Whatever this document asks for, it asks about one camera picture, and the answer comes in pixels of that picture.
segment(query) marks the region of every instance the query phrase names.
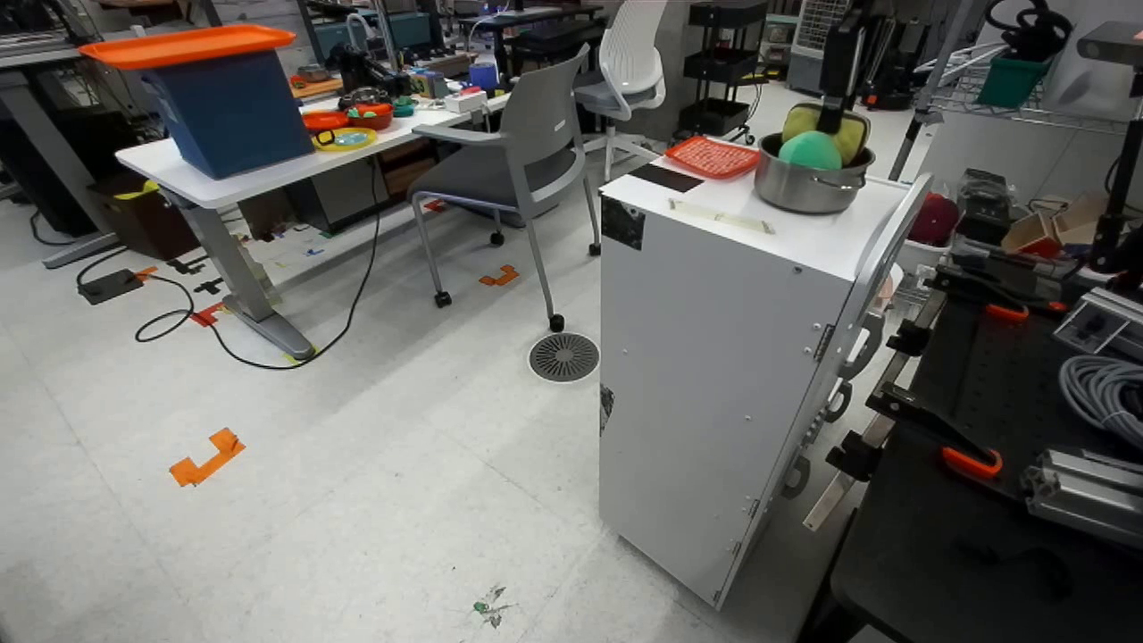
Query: office chair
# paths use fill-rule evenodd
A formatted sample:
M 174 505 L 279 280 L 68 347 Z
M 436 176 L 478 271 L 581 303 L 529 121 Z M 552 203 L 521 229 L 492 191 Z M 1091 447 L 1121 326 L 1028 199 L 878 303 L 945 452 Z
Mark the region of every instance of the office chair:
M 589 46 L 576 59 L 527 73 L 510 91 L 510 101 L 501 118 L 501 133 L 465 133 L 465 128 L 415 128 L 424 139 L 459 145 L 460 151 L 428 167 L 410 187 L 415 220 L 423 229 L 423 247 L 428 259 L 436 308 L 449 303 L 449 295 L 440 284 L 431 240 L 428 240 L 428 210 L 424 199 L 446 199 L 476 210 L 492 210 L 498 234 L 492 247 L 504 242 L 501 220 L 520 215 L 529 234 L 531 265 L 542 286 L 542 308 L 552 332 L 565 332 L 565 320 L 555 310 L 552 284 L 536 240 L 536 215 L 546 199 L 565 192 L 567 187 L 581 187 L 587 215 L 595 224 L 589 259 L 601 259 L 601 222 L 597 199 L 587 173 L 587 157 L 580 147 L 580 118 L 576 118 L 576 74 L 587 60 Z
M 608 118 L 605 139 L 589 145 L 589 151 L 605 147 L 605 184 L 610 179 L 616 147 L 658 157 L 658 145 L 643 136 L 618 136 L 616 121 L 633 121 L 637 110 L 658 110 L 670 98 L 666 60 L 655 46 L 666 9 L 670 0 L 626 0 L 601 43 L 601 80 L 576 91 L 589 114 Z

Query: green object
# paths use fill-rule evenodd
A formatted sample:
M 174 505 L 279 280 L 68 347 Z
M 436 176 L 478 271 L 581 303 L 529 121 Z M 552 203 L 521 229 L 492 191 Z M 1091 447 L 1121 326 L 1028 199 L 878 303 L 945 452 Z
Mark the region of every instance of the green object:
M 392 114 L 398 114 L 398 118 L 410 118 L 410 114 L 415 114 L 415 101 L 410 101 L 410 98 L 398 98 L 398 101 L 392 101 Z
M 836 151 L 832 136 L 826 136 L 826 133 L 802 133 L 802 136 L 787 139 L 779 151 L 779 161 L 793 165 L 793 167 L 810 167 L 810 173 L 839 173 L 845 167 L 845 153 Z
M 791 109 L 791 114 L 781 121 L 781 139 L 793 139 L 802 133 L 815 133 L 817 121 L 823 121 L 817 105 L 798 105 L 798 109 Z M 839 133 L 832 133 L 832 139 L 836 139 L 836 151 L 845 153 L 845 165 L 854 165 L 854 157 L 866 151 L 867 121 L 861 114 L 845 114 Z
M 1042 84 L 1049 60 L 992 59 L 989 80 L 974 105 L 1023 109 Z

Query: white chair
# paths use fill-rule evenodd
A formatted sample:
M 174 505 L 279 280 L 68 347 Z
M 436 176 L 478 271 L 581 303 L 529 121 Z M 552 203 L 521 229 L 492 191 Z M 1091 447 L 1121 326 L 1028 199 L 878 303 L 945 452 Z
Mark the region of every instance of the white chair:
M 658 110 L 670 98 L 666 60 L 655 52 L 666 9 L 670 0 L 626 0 L 601 43 L 601 80 L 576 91 L 589 114 L 608 118 L 608 136 L 587 147 L 605 147 L 605 179 L 616 173 L 616 151 L 628 151 L 637 157 L 662 153 L 662 147 L 643 136 L 618 136 L 616 121 L 633 121 L 637 110 Z

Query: metal rack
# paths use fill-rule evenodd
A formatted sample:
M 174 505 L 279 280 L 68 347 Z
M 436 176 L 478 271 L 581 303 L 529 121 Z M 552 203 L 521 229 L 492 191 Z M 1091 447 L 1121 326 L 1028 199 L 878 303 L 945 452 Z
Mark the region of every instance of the metal rack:
M 756 64 L 764 3 L 693 3 L 689 26 L 703 28 L 703 52 L 683 64 L 683 74 L 698 84 L 698 101 L 679 110 L 679 136 L 722 136 L 751 118 L 739 86 L 764 84 Z

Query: blue box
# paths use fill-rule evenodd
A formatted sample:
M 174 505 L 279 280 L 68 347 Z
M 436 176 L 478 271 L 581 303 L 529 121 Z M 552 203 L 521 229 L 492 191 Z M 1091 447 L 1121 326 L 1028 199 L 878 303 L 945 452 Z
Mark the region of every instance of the blue box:
M 159 70 L 142 74 L 183 157 L 224 179 L 312 153 L 275 53 Z

